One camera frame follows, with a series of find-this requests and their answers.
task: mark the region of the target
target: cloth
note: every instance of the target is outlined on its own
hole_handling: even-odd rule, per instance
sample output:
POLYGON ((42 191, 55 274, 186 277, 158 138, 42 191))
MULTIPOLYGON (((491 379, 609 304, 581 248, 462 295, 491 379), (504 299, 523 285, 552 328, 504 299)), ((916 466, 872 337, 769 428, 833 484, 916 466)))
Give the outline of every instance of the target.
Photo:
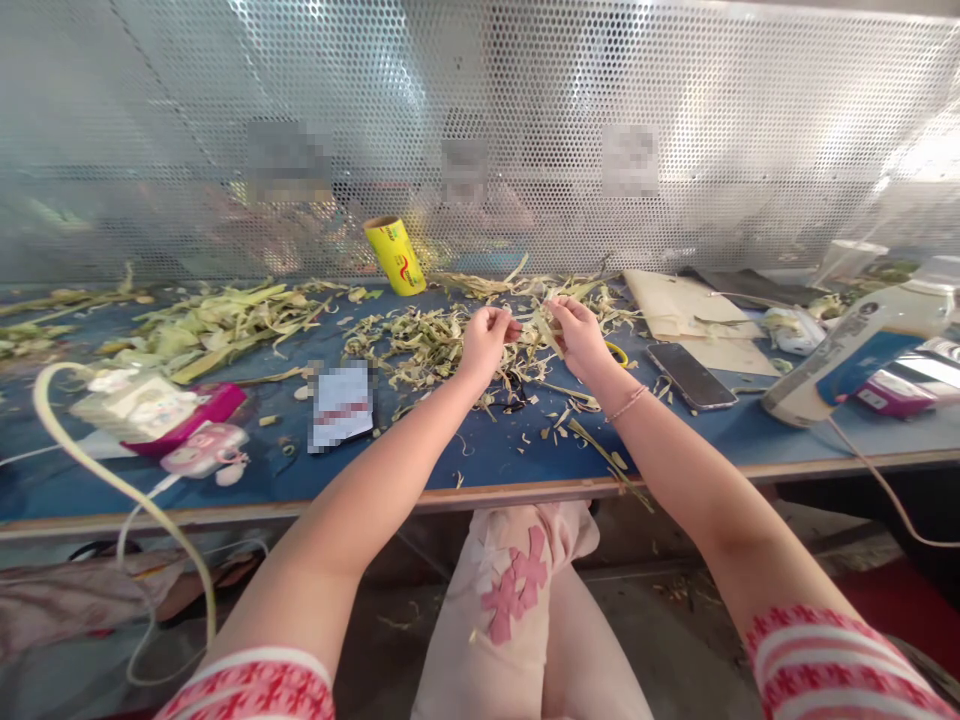
POLYGON ((650 718, 570 563, 600 533, 582 501, 474 513, 414 701, 416 720, 650 718))
MULTIPOLYGON (((570 566, 598 540, 582 502, 474 513, 413 718, 650 720, 613 631, 570 566)), ((882 635, 840 613, 774 608, 755 619, 747 649, 772 720, 960 720, 882 635)), ((330 688, 311 655, 255 648, 205 669, 157 717, 330 720, 330 688)))
POLYGON ((757 617, 747 636, 768 718, 960 718, 873 628, 799 605, 757 617))
POLYGON ((128 555, 126 573, 112 557, 0 572, 0 662, 146 615, 147 601, 158 606, 186 563, 182 551, 161 550, 128 555))

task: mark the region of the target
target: pink pajama pants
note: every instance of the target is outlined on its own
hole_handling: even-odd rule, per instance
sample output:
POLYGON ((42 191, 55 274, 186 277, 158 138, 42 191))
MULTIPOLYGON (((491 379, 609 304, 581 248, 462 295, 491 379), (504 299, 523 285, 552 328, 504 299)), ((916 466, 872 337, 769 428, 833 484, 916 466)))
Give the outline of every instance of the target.
POLYGON ((582 501, 474 513, 413 717, 649 720, 623 650, 570 567, 599 537, 582 501))

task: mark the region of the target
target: table edge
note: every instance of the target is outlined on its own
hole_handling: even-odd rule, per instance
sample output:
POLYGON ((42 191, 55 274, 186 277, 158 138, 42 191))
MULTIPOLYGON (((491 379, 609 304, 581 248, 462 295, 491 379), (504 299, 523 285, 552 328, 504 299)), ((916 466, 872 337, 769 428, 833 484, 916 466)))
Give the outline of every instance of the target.
MULTIPOLYGON (((878 468, 937 467, 960 461, 960 448, 951 450, 922 450, 889 455, 873 455, 871 462, 878 468)), ((795 463, 746 465, 739 470, 755 485, 776 482, 800 482, 803 480, 842 477, 866 473, 863 463, 857 458, 830 458, 807 460, 795 463)), ((637 475, 633 479, 642 485, 637 475)), ((484 487, 461 487, 443 490, 426 490, 417 501, 414 512, 452 512, 476 510, 485 507, 521 505, 527 503, 560 502, 612 497, 624 494, 625 490, 613 477, 582 478, 549 482, 518 483, 514 485, 489 485, 484 487)), ((217 508, 170 510, 170 518, 185 530, 206 529, 211 525, 237 522, 285 520, 298 517, 310 504, 310 500, 281 503, 255 503, 230 505, 217 508)), ((86 515, 69 518, 46 518, 18 520, 0 527, 0 542, 29 540, 69 535, 114 533, 120 528, 126 515, 86 515)), ((133 524, 134 530, 156 528, 149 516, 141 516, 133 524)))

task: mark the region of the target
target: hand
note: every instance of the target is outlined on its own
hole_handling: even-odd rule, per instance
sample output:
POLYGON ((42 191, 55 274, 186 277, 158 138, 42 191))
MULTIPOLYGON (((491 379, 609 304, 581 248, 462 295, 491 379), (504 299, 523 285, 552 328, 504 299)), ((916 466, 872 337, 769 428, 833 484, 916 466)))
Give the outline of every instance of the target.
POLYGON ((463 334, 463 357, 457 375, 476 380, 483 387, 500 367, 503 345, 520 339, 520 323, 509 309, 483 307, 467 323, 463 334))
POLYGON ((619 367, 600 334, 596 315, 586 305, 569 295, 548 300, 546 305, 560 323, 563 335, 557 337, 557 344, 578 380, 589 385, 598 374, 619 367))

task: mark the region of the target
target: white cable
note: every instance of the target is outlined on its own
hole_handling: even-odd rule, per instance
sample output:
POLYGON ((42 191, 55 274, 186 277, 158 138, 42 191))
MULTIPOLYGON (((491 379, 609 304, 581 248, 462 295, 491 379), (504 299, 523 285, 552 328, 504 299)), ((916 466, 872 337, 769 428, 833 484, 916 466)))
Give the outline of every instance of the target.
MULTIPOLYGON (((267 544, 259 538, 251 538, 249 540, 240 540, 239 542, 230 543, 229 545, 224 545, 223 547, 218 547, 218 548, 214 548, 213 550, 208 550, 203 554, 211 555, 221 550, 228 550, 229 548, 232 548, 232 547, 237 547, 239 545, 249 545, 249 544, 259 545, 261 548, 263 548, 264 556, 270 554, 270 550, 267 547, 267 544)), ((150 624, 147 626, 147 631, 143 634, 143 637, 140 638, 140 642, 137 643, 137 647, 134 648, 133 654, 130 656, 130 660, 127 662, 127 682, 137 687, 155 687, 157 685, 163 685, 165 683, 170 682, 171 680, 176 679, 191 665, 193 665, 193 663, 195 663, 200 658, 200 656, 202 656, 203 653, 206 652, 206 648, 201 649, 196 655, 194 655, 192 658, 187 660, 187 662, 185 662, 179 670, 177 670, 176 672, 170 675, 167 675, 166 677, 154 678, 151 680, 144 680, 143 678, 137 677, 136 673, 134 672, 134 666, 137 664, 137 660, 140 659, 140 656, 146 651, 147 641, 150 640, 151 636, 154 634, 154 632, 157 629, 157 608, 153 604, 153 598, 151 598, 150 594, 143 587, 140 586, 140 583, 137 582, 135 578, 131 578, 131 580, 133 580, 133 584, 136 585, 137 590, 140 591, 140 595, 143 597, 143 604, 147 606, 147 615, 149 617, 150 624)))
POLYGON ((939 540, 927 540, 924 537, 920 537, 920 534, 917 532, 916 528, 913 527, 913 523, 910 522, 910 517, 907 515, 907 511, 904 509, 903 504, 900 502, 900 498, 897 497, 897 494, 893 491, 893 488, 890 487, 890 483, 886 481, 883 475, 880 474, 880 471, 877 470, 876 466, 867 457, 860 452, 856 445, 853 444, 853 441, 847 437, 846 433, 840 429, 840 426, 834 421, 833 418, 828 417, 827 422, 830 424, 830 427, 833 428, 833 431, 843 440, 847 447, 850 448, 850 451, 857 456, 857 458, 864 465, 867 466, 867 469, 873 474, 873 477, 880 487, 886 490, 887 495, 890 496, 890 500, 893 502, 893 507, 900 514, 900 519, 903 520, 903 526, 907 529, 907 532, 910 533, 910 536, 916 540, 918 543, 924 545, 929 545, 930 547, 939 547, 939 548, 958 548, 960 547, 960 542, 940 542, 939 540))
MULTIPOLYGON (((155 498, 160 493, 165 490, 169 490, 174 484, 182 478, 182 475, 167 475, 163 480, 157 483, 156 487, 153 488, 150 492, 147 493, 147 497, 151 500, 155 498)), ((123 565, 124 557, 127 554, 127 534, 130 532, 130 526, 133 524, 133 519, 137 514, 143 510, 143 505, 137 503, 134 505, 133 510, 130 511, 130 514, 127 515, 127 519, 123 521, 123 525, 120 526, 120 537, 117 539, 117 569, 121 572, 126 572, 126 568, 123 565)))
POLYGON ((17 460, 26 460, 28 457, 33 457, 34 455, 42 455, 45 452, 50 452, 51 450, 59 450, 59 445, 51 445, 50 447, 40 448, 39 450, 31 450, 28 453, 23 453, 23 455, 14 455, 12 458, 4 458, 0 460, 0 467, 8 465, 9 463, 16 462, 17 460))
POLYGON ((57 420, 56 415, 54 415, 53 409, 50 407, 50 400, 48 397, 50 392, 50 381, 53 379, 53 376, 61 370, 76 370, 80 373, 90 372, 89 368, 87 368, 85 365, 73 362, 53 363, 52 365, 45 367, 37 376, 37 382, 33 387, 33 404, 36 407, 40 422, 43 423, 43 427, 46 428, 48 433, 50 433, 50 436, 57 441, 63 447, 63 449, 66 450, 71 457, 73 457, 74 460, 83 465, 90 472, 109 484, 114 489, 140 503, 144 510, 146 510, 153 517, 153 519, 156 520, 161 527, 163 527, 164 530, 170 533, 170 535, 172 535, 178 543, 180 543, 190 559, 193 560, 194 564, 197 566, 197 573, 200 575, 200 582, 203 585, 203 594, 206 601, 207 646, 209 647, 217 634, 217 605, 213 593, 213 580, 210 577, 210 570, 203 562, 203 556, 193 546, 193 543, 187 539, 187 536, 183 534, 183 531, 177 527, 177 524, 173 522, 167 516, 167 514, 163 512, 163 510, 161 510, 156 503, 153 502, 153 500, 137 490, 137 488, 130 485, 130 483, 126 482, 115 473, 110 472, 110 470, 91 458, 79 445, 77 445, 67 431, 63 429, 60 421, 57 420))

